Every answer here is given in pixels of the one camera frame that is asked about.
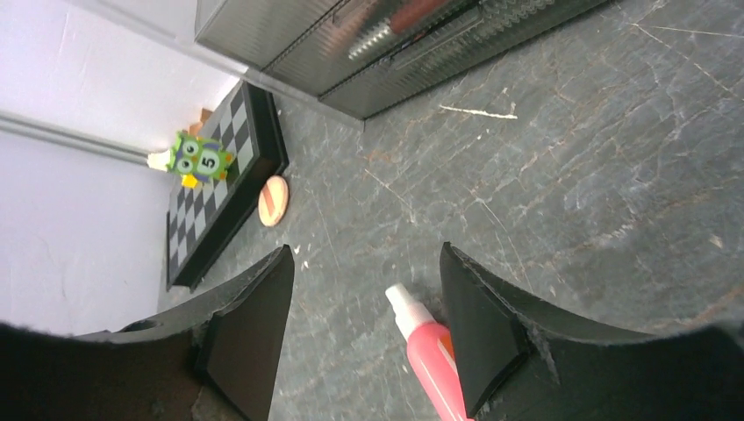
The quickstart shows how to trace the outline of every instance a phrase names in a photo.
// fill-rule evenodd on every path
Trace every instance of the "white scratch mark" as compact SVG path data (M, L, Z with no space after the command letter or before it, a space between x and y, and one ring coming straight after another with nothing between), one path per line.
M408 204L408 202L406 202L398 193L396 193L395 191L393 191L393 189L391 189L388 186L388 183L383 182L382 180L380 180L379 178L377 178L377 176L374 175L374 174L372 174L372 173L370 173L368 169L364 168L364 172L367 173L367 174L369 174L369 175L371 175L372 178L374 178L377 182L379 182L380 184L382 184L382 186L385 187L385 189L387 189L390 193L392 193L395 197L397 197L397 200L399 200L402 204L405 205L406 208L408 208L408 216L409 216L409 218L411 220L411 223L414 224L414 225L416 225L416 226L418 226L418 224L416 223L416 211L413 210L413 208Z
M718 248L723 248L723 240L718 235L712 235L708 241Z
M526 169L530 168L535 162L537 162L538 156L537 153L533 153L533 157L531 160L529 160L525 165L522 166L522 168L519 169L519 173L522 174L525 172Z
M464 112L466 114L472 114L474 116L484 116L484 117L493 117L493 118L504 118L504 119L507 119L507 120L516 120L517 119L517 116L515 116L514 114L493 114L493 113L482 111L482 110L465 110L463 108L447 107L446 105L440 105L440 108L443 108L445 110L450 110L450 111Z
M701 66L700 66L699 64L697 64L697 63L696 63L695 61L693 61L693 60L692 60L692 59L691 59L690 57L688 57L688 56L686 56L686 55L684 55L684 54L682 54L682 53L678 52L678 51L677 51L676 49L672 48L672 47L671 47L671 46L670 46L669 44L667 44L666 42L664 42L664 41L662 41L662 40L660 40L660 39L656 38L656 37L655 37L654 35L652 35L652 34L651 34L651 32L649 32L649 31L646 31L645 29L643 29L643 27L642 27L642 26L640 26L640 25L638 25L638 24L631 24L631 25L632 25L632 26L635 26L636 28L638 28L638 29L639 29L639 30L640 30L641 32L645 33L646 35L648 35L649 37L651 37L652 39L654 39L654 40L655 40L656 42L659 42L659 43L660 43L660 44L662 44L663 46L667 47L667 48L668 48L669 50L671 50L671 51L673 51L673 52L675 52L675 53L677 53L677 54L679 54L679 55L683 56L683 57L684 57L684 59L686 59L687 61L689 61L690 63L692 63L692 65L693 65L693 66L695 66L695 67L697 68L697 70L700 70L701 72L703 72L703 75L706 75L706 76L708 76L708 78L709 78L709 79L710 79L710 80L711 80L711 81L712 81L713 83L715 83L716 85L718 85L719 87L721 87L721 88L722 88L722 89L723 89L724 91L726 91L726 92L728 92L729 94L731 94L731 95L732 95L732 96L733 96L734 98L737 98L737 99L739 99L739 100L741 100L741 101L744 101L744 99L741 99L741 98L740 98L740 97L739 97L738 95L736 95L736 94L735 94L735 93L734 93L734 92L733 92L732 90L730 90L729 88L727 88L727 87L726 87L726 85L724 85L724 84L723 84L723 83L721 83L721 82L720 82L720 81L719 81L718 79L716 79L715 77L713 77L713 75L711 75L711 74L710 74L710 73L709 73L709 72L708 72L707 70L705 70L705 69L704 69L704 68L702 68L702 67L701 67Z
M484 201L482 198L478 197L478 198L476 198L476 202L482 204L483 207L485 207L486 210L491 214L491 216L494 219L496 219L496 222L498 222L498 224L501 225L501 229L503 229L504 232L506 233L506 239L509 240L509 244L511 245L511 249L514 250L514 255L517 256L517 261L519 262L519 266L522 268L522 275L527 280L527 286L530 287L530 292L532 292L534 294L533 283L530 282L530 277L527 276L527 270L525 269L525 265L522 263L522 258L519 257L519 253L517 253L517 247L514 246L514 243L512 242L512 237L509 235L509 231L506 230L506 227L504 226L504 224L501 223L501 219L499 219L496 216L496 214L493 212L493 210L490 209L490 207L486 203L486 201Z
M323 223L323 229L325 230L325 236L328 238L328 246L331 246L331 253L333 254L333 260L336 262L336 268L341 269L341 265L339 264L339 257L336 255L336 248L333 247L333 240L331 239L331 233L328 232L328 225L326 224L326 217L323 216L323 211L320 210L320 203L318 203L318 198L315 197L315 195L312 195L312 198L315 199L315 206L318 208L318 213L320 214L320 222Z
M610 233L604 233L597 235L596 237L592 237L588 241L586 241L584 244L592 244L594 246L598 247L611 247L612 242L617 240L623 240L627 237L628 232L633 229L633 224L623 224L618 228L617 230L610 232Z
M730 38L741 38L741 39L744 39L744 35L739 35L739 34L736 34L736 33L693 31L691 29L670 28L668 26L653 26L653 25L638 25L638 24L631 24L631 25L638 26L638 27L643 26L644 28L664 29L664 30L667 30L667 31L677 31L677 32L687 32L687 33L700 33L700 34L703 34L703 35L717 35L717 36L720 36L720 37L730 37Z
M408 268L411 270L411 282L413 282L413 265L411 264L411 248L408 241L405 242L405 253L408 254Z

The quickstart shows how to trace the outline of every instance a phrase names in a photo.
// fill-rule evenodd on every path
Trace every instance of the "black checkerboard frame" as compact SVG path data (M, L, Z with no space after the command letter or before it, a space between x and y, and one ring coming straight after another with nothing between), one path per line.
M212 133L235 162L227 179L195 189L178 187L168 211L168 287L195 288L245 219L255 208L263 183L289 164L271 94L242 82L228 97ZM205 127L214 126L208 121Z

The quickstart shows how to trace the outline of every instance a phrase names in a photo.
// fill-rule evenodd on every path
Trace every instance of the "checkerboard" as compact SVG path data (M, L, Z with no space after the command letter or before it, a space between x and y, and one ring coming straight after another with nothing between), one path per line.
M195 286L201 280L200 277L203 276L206 268L199 268L196 272L191 270L190 274L183 274L184 267L189 264L190 260L196 258L203 260L198 262L200 266L208 268L211 265L208 260L214 261L217 257L216 253L221 251L214 250L213 244L204 244L204 237L217 222L223 222L222 231L225 232L226 237L232 237L230 232L236 231L235 225L243 222L237 220L225 222L220 219L234 219L234 216L223 215L225 206L236 191L239 191L239 186L245 182L254 163L260 158L261 151L257 145L258 142L252 139L256 130L253 127L254 119L251 117L253 99L250 97L249 88L257 89L246 83L239 84L205 122L204 128L199 133L199 136L219 140L225 146L225 150L235 156L235 161L227 170L227 178L224 181L215 180L201 184L195 189L178 186L171 194L168 211L168 286L174 284ZM221 243L226 245L227 240L229 239L222 239ZM199 253L199 248L204 247L210 250L202 250ZM201 275L196 280L179 281L178 279L182 275L193 277L198 273Z

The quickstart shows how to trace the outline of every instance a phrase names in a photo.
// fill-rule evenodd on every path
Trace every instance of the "white bottle cap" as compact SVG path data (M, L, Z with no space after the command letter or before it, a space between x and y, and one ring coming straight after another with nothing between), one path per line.
M396 313L397 328L403 333L406 342L413 331L421 325L434 321L432 313L421 302L413 299L402 283L397 283L386 289L385 295L393 306L393 311Z

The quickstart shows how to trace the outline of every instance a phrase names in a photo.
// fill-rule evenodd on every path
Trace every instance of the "metal cabinet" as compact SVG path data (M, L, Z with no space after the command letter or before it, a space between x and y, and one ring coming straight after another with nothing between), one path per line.
M197 43L266 67L339 0L199 0Z
M470 0L343 0L264 71L322 95ZM418 6L415 18L411 9Z
M484 0L376 61L321 102L368 118L603 2Z

